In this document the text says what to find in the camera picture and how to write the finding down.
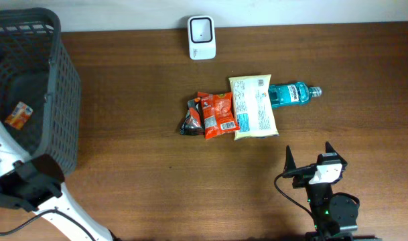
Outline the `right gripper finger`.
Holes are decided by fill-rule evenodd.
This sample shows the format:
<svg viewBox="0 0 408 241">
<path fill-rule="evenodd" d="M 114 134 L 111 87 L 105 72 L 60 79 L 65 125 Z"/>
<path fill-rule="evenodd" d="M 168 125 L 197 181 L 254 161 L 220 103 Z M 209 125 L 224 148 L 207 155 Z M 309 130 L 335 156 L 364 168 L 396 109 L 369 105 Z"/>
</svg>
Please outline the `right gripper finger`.
<svg viewBox="0 0 408 241">
<path fill-rule="evenodd" d="M 331 144 L 328 141 L 325 142 L 324 156 L 325 157 L 339 157 L 339 154 L 335 151 L 333 146 L 331 146 Z"/>
<path fill-rule="evenodd" d="M 296 169 L 295 161 L 293 158 L 293 154 L 291 152 L 290 146 L 286 146 L 285 148 L 285 165 L 283 168 L 284 173 L 288 173 Z"/>
</svg>

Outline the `blue Listerine mouthwash bottle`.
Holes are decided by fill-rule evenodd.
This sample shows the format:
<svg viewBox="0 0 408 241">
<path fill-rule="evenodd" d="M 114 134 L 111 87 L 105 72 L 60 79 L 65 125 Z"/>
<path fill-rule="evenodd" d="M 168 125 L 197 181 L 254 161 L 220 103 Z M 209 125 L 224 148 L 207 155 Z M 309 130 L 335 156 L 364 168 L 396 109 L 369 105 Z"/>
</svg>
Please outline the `blue Listerine mouthwash bottle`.
<svg viewBox="0 0 408 241">
<path fill-rule="evenodd" d="M 322 95 L 320 87 L 308 86 L 305 82 L 283 85 L 271 84 L 268 92 L 272 108 L 308 104 L 312 98 Z"/>
</svg>

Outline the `yellow wet wipes pack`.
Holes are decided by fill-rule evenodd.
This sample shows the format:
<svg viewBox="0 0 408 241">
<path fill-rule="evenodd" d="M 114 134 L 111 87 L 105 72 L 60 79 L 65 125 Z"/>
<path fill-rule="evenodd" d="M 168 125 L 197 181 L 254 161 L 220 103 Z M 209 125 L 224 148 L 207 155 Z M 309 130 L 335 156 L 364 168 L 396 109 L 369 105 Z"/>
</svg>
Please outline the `yellow wet wipes pack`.
<svg viewBox="0 0 408 241">
<path fill-rule="evenodd" d="M 271 75 L 230 77 L 234 117 L 240 129 L 234 140 L 279 134 L 269 98 Z"/>
</svg>

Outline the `red Hacks candy bag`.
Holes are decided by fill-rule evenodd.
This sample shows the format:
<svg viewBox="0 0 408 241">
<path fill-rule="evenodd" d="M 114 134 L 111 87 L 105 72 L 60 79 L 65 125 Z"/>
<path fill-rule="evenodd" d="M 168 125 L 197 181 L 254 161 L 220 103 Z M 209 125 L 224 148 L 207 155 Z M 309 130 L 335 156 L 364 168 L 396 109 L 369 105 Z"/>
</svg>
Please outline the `red Hacks candy bag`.
<svg viewBox="0 0 408 241">
<path fill-rule="evenodd" d="M 239 131 L 240 127 L 232 113 L 232 93 L 209 94 L 199 92 L 204 118 L 206 140 Z"/>
</svg>

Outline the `black snack bag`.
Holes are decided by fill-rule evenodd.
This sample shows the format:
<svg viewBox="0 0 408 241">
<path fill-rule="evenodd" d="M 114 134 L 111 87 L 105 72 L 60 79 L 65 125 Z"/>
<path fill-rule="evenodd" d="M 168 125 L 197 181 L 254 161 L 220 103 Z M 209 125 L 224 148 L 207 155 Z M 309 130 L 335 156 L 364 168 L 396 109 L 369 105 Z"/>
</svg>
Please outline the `black snack bag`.
<svg viewBox="0 0 408 241">
<path fill-rule="evenodd" d="M 188 101 L 188 111 L 183 124 L 180 127 L 181 135 L 203 135 L 204 126 L 201 121 L 201 114 L 199 110 L 200 97 L 196 97 Z"/>
</svg>

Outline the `small orange juice box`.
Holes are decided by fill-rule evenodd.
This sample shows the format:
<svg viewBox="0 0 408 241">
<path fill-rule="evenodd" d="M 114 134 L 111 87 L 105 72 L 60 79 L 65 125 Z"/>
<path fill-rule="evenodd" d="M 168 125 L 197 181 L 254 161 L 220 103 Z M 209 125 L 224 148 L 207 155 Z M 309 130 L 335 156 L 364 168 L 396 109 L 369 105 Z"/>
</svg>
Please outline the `small orange juice box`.
<svg viewBox="0 0 408 241">
<path fill-rule="evenodd" d="M 5 119 L 9 126 L 21 130 L 33 114 L 33 109 L 24 102 L 18 102 L 13 112 Z"/>
</svg>

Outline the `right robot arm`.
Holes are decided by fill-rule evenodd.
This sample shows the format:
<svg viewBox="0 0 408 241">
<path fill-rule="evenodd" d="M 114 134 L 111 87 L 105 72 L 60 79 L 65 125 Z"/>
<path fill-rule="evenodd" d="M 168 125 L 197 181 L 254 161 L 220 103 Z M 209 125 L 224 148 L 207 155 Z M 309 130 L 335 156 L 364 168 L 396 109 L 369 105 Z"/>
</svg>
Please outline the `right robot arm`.
<svg viewBox="0 0 408 241">
<path fill-rule="evenodd" d="M 285 165 L 279 178 L 292 178 L 294 189 L 306 190 L 309 208 L 276 188 L 286 199 L 305 210 L 313 220 L 315 230 L 305 234 L 306 240 L 377 240 L 375 236 L 354 236 L 357 231 L 360 200 L 348 193 L 334 193 L 332 186 L 338 183 L 346 170 L 347 161 L 329 144 L 325 152 L 318 155 L 317 161 L 304 167 L 297 167 L 289 146 L 286 147 Z"/>
</svg>

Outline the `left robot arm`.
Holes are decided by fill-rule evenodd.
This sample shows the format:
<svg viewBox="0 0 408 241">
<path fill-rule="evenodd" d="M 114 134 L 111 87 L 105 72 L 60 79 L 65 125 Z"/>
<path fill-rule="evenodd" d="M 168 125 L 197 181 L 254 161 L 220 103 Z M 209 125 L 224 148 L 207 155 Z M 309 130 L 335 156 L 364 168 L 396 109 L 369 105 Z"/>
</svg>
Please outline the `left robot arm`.
<svg viewBox="0 0 408 241">
<path fill-rule="evenodd" d="M 50 155 L 31 157 L 0 122 L 0 208 L 32 212 L 69 240 L 117 240 L 68 192 L 64 174 Z"/>
</svg>

